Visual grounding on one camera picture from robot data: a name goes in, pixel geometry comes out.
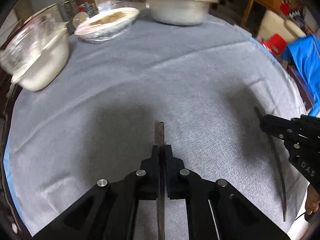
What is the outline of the person's right hand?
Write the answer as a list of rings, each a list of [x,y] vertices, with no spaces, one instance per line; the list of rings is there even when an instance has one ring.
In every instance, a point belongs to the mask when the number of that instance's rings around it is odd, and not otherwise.
[[[315,188],[309,184],[307,188],[307,198],[305,202],[306,214],[311,215],[316,213],[319,209],[320,196]]]

